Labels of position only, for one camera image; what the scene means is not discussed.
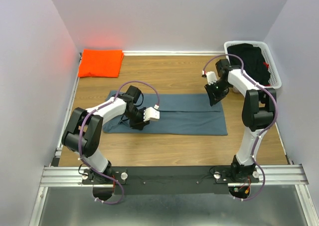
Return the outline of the blue-grey t-shirt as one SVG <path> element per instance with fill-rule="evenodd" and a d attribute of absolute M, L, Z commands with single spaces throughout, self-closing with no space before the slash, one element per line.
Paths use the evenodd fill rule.
<path fill-rule="evenodd" d="M 117 116 L 103 125 L 104 133 L 175 134 L 199 136 L 228 135 L 222 104 L 210 106 L 204 94 L 161 94 L 160 119 L 142 130 L 132 129 L 125 116 Z"/>

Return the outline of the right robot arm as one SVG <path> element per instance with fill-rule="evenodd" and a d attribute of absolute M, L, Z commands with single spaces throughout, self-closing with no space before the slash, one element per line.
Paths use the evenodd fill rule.
<path fill-rule="evenodd" d="M 216 63 L 216 72 L 202 70 L 206 78 L 205 90 L 211 106 L 226 97 L 231 87 L 244 96 L 242 122 L 244 136 L 239 151 L 234 156 L 227 176 L 234 182 L 241 182 L 254 174 L 257 166 L 256 155 L 261 141 L 276 123 L 277 93 L 274 88 L 265 88 L 251 78 L 244 66 L 232 66 L 228 59 Z"/>

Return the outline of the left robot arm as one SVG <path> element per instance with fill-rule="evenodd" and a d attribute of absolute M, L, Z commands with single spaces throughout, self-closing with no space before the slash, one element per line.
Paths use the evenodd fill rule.
<path fill-rule="evenodd" d="M 150 123 L 144 120 L 146 108 L 138 108 L 137 101 L 143 97 L 144 95 L 137 87 L 130 86 L 117 98 L 112 96 L 103 108 L 99 105 L 96 109 L 77 107 L 73 110 L 63 132 L 61 143 L 76 153 L 79 153 L 78 144 L 81 144 L 81 158 L 95 169 L 93 177 L 98 183 L 106 183 L 112 175 L 111 162 L 98 149 L 103 125 L 124 115 L 129 120 L 130 128 L 142 130 Z"/>

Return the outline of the black t-shirt in basket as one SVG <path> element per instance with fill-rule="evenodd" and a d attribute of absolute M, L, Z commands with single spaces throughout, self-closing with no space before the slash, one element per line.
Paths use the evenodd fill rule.
<path fill-rule="evenodd" d="M 251 44 L 243 43 L 228 47 L 228 54 L 240 57 L 244 62 L 244 70 L 255 81 L 262 84 L 262 67 L 264 59 L 261 49 Z"/>

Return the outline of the red garment in basket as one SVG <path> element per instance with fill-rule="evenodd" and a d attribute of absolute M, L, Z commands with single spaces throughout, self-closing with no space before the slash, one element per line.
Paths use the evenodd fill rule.
<path fill-rule="evenodd" d="M 263 62 L 263 67 L 262 67 L 262 85 L 264 86 L 270 86 L 269 80 L 271 77 L 271 73 L 268 71 L 269 69 L 269 64 L 266 62 Z"/>

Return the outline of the white laundry basket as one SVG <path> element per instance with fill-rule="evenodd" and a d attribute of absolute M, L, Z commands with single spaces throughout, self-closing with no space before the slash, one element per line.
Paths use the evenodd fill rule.
<path fill-rule="evenodd" d="M 270 73 L 270 80 L 269 84 L 270 87 L 273 87 L 274 89 L 279 89 L 282 86 L 282 82 L 279 76 L 279 73 L 276 68 L 276 64 L 273 60 L 272 54 L 270 52 L 270 49 L 268 45 L 262 41 L 248 41 L 248 40 L 235 40 L 235 41 L 227 41 L 224 43 L 224 52 L 228 54 L 228 47 L 238 44 L 251 44 L 254 47 L 259 47 L 261 49 L 261 53 L 266 60 L 266 63 L 268 64 L 268 71 Z"/>

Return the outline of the folded orange t-shirt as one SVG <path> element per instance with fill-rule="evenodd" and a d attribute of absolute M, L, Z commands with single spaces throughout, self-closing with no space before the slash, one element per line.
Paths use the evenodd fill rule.
<path fill-rule="evenodd" d="M 117 78 L 123 58 L 124 53 L 122 50 L 84 49 L 78 77 Z"/>

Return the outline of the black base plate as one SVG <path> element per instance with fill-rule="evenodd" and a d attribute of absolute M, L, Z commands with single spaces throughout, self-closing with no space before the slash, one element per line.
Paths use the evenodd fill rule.
<path fill-rule="evenodd" d="M 258 183 L 254 166 L 112 167 L 105 178 L 91 169 L 81 172 L 82 184 L 93 186 L 93 196 L 108 200 L 113 195 L 231 194 L 248 198 Z"/>

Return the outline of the aluminium rail frame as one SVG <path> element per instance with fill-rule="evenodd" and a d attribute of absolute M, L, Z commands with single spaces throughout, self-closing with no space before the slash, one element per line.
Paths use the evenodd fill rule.
<path fill-rule="evenodd" d="M 95 106 L 129 80 L 146 82 L 143 92 L 204 92 L 200 77 L 208 56 L 125 56 L 119 78 L 76 81 L 74 107 Z M 228 165 L 239 150 L 244 126 L 243 97 L 229 93 L 222 101 L 227 136 L 103 134 L 100 150 L 116 166 Z M 258 195 L 247 202 L 230 195 L 125 196 L 120 204 L 95 202 L 92 187 L 81 184 L 79 162 L 59 147 L 58 166 L 45 167 L 32 212 L 32 226 L 316 226 L 319 223 L 302 165 L 291 163 L 274 126 L 264 137 L 257 160 Z"/>

